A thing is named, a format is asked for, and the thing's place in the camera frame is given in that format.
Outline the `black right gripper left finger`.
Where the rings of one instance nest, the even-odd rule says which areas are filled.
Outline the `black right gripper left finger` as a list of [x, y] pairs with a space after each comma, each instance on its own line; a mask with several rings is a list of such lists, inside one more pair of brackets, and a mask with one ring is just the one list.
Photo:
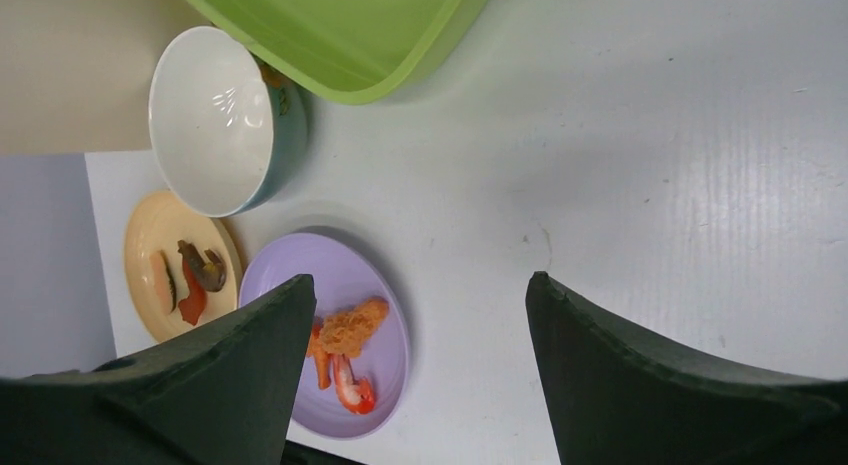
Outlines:
[[89, 372], [1, 382], [5, 464], [277, 464], [316, 308], [298, 275]]

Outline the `purple plastic plate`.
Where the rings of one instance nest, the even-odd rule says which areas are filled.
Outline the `purple plastic plate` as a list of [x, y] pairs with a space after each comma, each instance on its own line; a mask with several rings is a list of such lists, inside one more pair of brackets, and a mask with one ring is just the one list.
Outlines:
[[387, 282], [355, 249], [324, 235], [292, 233], [272, 241], [254, 257], [242, 279], [239, 304], [244, 306], [295, 275], [313, 277], [315, 315], [324, 318], [378, 297], [389, 312], [361, 355], [351, 360], [357, 378], [365, 377], [376, 392], [375, 409], [355, 415], [339, 402], [335, 389], [321, 390], [314, 360], [301, 360], [301, 375], [292, 420], [331, 439], [352, 440], [382, 427], [403, 398], [410, 375], [410, 340], [405, 317]]

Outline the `green plastic tub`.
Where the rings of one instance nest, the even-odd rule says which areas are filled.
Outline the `green plastic tub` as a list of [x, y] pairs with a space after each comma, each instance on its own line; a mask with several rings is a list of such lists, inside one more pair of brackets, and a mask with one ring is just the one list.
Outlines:
[[185, 0], [309, 92], [363, 105], [431, 75], [489, 0]]

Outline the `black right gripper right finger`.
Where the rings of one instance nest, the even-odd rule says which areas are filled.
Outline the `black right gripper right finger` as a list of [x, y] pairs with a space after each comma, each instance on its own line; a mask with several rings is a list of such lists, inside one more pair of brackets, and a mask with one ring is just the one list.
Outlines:
[[525, 298], [564, 464], [843, 464], [847, 384], [720, 358], [544, 272]]

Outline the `yellow plastic plate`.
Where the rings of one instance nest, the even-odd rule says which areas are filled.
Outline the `yellow plastic plate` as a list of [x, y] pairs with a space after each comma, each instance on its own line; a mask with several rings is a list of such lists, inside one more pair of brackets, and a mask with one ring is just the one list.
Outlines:
[[[206, 307], [195, 324], [185, 321], [176, 304], [190, 293], [178, 242], [200, 254], [215, 252], [226, 266], [226, 282], [206, 294]], [[213, 321], [238, 306], [244, 267], [224, 223], [195, 213], [170, 191], [156, 191], [133, 210], [125, 233], [124, 270], [135, 310], [158, 342], [170, 340]]]

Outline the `beige plastic bin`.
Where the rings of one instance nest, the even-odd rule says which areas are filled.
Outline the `beige plastic bin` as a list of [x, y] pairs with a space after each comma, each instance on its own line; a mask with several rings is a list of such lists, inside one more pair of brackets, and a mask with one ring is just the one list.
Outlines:
[[204, 24], [184, 0], [1, 0], [1, 152], [149, 148], [154, 69]]

